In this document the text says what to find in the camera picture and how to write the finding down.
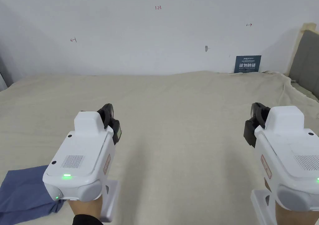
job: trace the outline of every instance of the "black sleeve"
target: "black sleeve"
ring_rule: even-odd
[[[103,225],[103,223],[93,216],[79,214],[73,218],[72,225]]]

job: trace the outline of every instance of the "blue sign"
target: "blue sign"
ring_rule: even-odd
[[[253,73],[259,70],[261,56],[237,56],[234,73]]]

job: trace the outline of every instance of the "human hand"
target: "human hand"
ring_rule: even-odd
[[[271,192],[267,181],[266,188]],[[278,225],[315,225],[319,212],[295,212],[282,208],[276,201],[276,220]]]
[[[80,200],[68,200],[68,202],[75,215],[86,214],[96,217],[97,219],[101,218],[101,210],[103,203],[102,196],[100,196],[98,199],[89,202],[82,202]]]

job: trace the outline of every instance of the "bed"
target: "bed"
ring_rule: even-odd
[[[113,225],[257,224],[252,189],[264,188],[243,138],[250,107],[296,105],[319,134],[319,103],[278,73],[170,76],[41,75],[0,92],[0,181],[48,164],[80,110],[112,103],[123,130],[109,178],[121,182]],[[69,225],[57,214],[24,224]]]

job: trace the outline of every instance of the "speaker grille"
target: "speaker grille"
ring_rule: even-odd
[[[319,156],[318,155],[298,155],[295,156],[304,170],[314,171],[319,170]]]
[[[78,169],[81,167],[84,157],[83,155],[68,155],[61,165],[61,168]]]

